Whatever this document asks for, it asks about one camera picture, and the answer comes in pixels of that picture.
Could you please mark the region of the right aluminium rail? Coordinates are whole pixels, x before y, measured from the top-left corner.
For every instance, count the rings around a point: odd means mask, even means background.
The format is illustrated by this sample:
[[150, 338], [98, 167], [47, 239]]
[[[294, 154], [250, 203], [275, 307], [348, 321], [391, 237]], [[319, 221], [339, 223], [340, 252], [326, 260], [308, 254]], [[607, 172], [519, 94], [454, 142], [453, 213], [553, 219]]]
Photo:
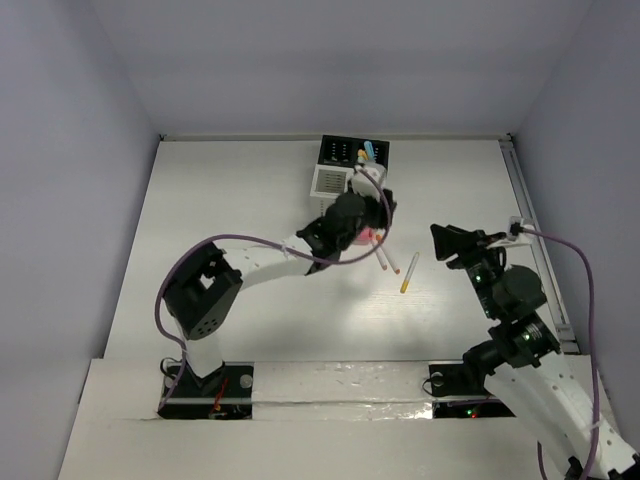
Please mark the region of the right aluminium rail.
[[[500, 140], [499, 146], [520, 211], [519, 216], [523, 217], [533, 230], [537, 230], [539, 224], [514, 144], [511, 140]], [[561, 348], [566, 354], [581, 355], [582, 352], [569, 321], [559, 285], [550, 262], [545, 239], [533, 236], [531, 249], [544, 292], [547, 296], [547, 305], [550, 312], [550, 319], [553, 323], [553, 330], [559, 339]]]

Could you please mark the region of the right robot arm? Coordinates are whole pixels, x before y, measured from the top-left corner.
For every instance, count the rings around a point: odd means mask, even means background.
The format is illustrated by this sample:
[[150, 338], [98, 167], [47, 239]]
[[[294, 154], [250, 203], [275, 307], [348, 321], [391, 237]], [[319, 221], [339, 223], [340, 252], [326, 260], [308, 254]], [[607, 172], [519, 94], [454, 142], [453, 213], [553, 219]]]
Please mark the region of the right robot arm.
[[538, 314], [546, 302], [540, 276], [511, 265], [506, 251], [531, 242], [514, 219], [487, 234], [452, 225], [430, 227], [435, 257], [466, 273], [485, 316], [488, 340], [457, 362], [435, 362], [423, 383], [434, 399], [497, 399], [538, 441], [566, 479], [636, 479], [639, 453], [602, 415], [600, 395], [576, 379], [561, 344]]

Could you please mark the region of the foil covered front board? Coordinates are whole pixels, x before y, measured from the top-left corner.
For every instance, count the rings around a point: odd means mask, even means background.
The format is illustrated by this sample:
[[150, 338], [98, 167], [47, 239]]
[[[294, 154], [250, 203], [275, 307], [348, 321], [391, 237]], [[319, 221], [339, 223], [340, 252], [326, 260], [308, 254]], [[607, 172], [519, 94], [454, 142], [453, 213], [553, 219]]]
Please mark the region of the foil covered front board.
[[252, 418], [259, 421], [430, 420], [425, 362], [260, 362]]

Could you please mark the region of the black organizer container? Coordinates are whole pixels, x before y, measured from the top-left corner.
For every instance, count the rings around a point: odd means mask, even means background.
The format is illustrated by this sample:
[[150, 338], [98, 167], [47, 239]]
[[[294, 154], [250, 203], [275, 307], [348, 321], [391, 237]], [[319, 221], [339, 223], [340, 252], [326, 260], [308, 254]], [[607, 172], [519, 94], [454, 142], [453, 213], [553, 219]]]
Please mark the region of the black organizer container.
[[[366, 139], [346, 136], [323, 135], [316, 164], [351, 168], [356, 164], [358, 151], [364, 149]], [[390, 143], [383, 140], [372, 142], [375, 162], [389, 168]]]

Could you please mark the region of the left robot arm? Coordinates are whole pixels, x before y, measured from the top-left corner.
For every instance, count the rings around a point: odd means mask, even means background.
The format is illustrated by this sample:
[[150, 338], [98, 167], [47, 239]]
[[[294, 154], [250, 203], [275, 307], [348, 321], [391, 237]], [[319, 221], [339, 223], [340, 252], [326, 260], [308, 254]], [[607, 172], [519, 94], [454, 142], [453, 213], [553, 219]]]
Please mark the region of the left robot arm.
[[206, 360], [191, 364], [187, 343], [214, 334], [242, 290], [361, 261], [373, 252], [349, 260], [343, 260], [341, 254], [365, 229], [387, 231], [396, 206], [393, 192], [387, 188], [378, 197], [348, 191], [339, 195], [324, 215], [281, 242], [220, 234], [183, 254], [161, 283], [154, 303], [158, 331], [181, 349], [178, 371], [173, 375], [162, 371], [172, 380], [164, 397], [173, 395], [185, 375], [198, 394], [209, 395], [219, 388], [224, 362], [217, 366]]

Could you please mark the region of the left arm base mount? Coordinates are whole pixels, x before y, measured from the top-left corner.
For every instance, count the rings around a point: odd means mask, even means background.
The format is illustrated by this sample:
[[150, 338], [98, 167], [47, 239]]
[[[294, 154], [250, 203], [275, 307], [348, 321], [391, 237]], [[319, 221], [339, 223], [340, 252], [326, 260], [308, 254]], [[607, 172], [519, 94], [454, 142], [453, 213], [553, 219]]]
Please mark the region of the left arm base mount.
[[225, 364], [213, 378], [212, 388], [199, 386], [186, 368], [173, 393], [167, 394], [180, 362], [165, 357], [160, 364], [164, 376], [158, 416], [167, 420], [249, 420], [252, 418], [252, 363]]

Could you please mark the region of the pink capped tube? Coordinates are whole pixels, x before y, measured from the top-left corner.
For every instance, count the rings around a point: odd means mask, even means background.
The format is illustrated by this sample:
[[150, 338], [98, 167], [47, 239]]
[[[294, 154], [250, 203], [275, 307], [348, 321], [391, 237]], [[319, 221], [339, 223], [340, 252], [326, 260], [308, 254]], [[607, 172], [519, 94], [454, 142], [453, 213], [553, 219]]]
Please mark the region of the pink capped tube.
[[354, 246], [368, 245], [370, 241], [375, 238], [376, 233], [377, 231], [375, 229], [367, 227], [356, 236], [352, 244]]

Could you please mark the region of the orange tipped white pen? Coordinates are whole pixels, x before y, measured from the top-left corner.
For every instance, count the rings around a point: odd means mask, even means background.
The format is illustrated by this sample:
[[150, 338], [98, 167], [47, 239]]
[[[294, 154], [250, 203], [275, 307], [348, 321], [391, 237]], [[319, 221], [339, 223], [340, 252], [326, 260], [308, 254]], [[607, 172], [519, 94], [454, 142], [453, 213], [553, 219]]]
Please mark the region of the orange tipped white pen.
[[377, 234], [376, 235], [376, 240], [378, 241], [378, 244], [380, 245], [380, 249], [382, 250], [382, 253], [386, 257], [386, 261], [389, 264], [389, 266], [391, 267], [392, 271], [396, 275], [399, 275], [400, 272], [401, 272], [401, 270], [399, 268], [399, 265], [396, 262], [394, 256], [392, 255], [391, 251], [389, 250], [389, 248], [386, 246], [386, 243], [383, 241], [382, 236], [380, 234]]

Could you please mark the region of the yellow white pen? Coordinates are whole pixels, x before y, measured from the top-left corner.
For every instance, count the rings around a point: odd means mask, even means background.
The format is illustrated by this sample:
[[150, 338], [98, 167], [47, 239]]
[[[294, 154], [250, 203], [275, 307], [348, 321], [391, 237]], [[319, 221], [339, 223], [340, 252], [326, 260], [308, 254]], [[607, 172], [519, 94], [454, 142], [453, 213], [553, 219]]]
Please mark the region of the yellow white pen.
[[417, 263], [419, 261], [419, 258], [420, 258], [420, 252], [416, 251], [411, 258], [409, 266], [406, 269], [405, 276], [400, 287], [401, 294], [405, 294], [407, 292], [412, 276], [416, 269]]

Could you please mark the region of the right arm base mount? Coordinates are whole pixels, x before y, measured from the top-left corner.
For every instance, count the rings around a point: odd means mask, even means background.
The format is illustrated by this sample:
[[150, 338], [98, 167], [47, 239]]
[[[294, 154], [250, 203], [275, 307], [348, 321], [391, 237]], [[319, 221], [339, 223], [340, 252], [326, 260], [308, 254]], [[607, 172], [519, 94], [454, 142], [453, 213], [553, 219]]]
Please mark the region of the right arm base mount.
[[429, 361], [421, 388], [438, 420], [514, 418], [513, 412], [484, 387], [484, 377], [462, 359]]

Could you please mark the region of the white organizer container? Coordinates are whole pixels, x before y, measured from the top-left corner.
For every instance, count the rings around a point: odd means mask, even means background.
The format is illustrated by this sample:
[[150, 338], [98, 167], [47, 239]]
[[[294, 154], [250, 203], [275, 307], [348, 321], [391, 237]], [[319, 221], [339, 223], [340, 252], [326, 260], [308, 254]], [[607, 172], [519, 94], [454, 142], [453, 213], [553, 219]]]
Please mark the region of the white organizer container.
[[354, 168], [317, 165], [310, 190], [311, 212], [314, 217], [326, 214], [326, 210], [336, 201], [339, 195], [352, 192], [349, 179]]

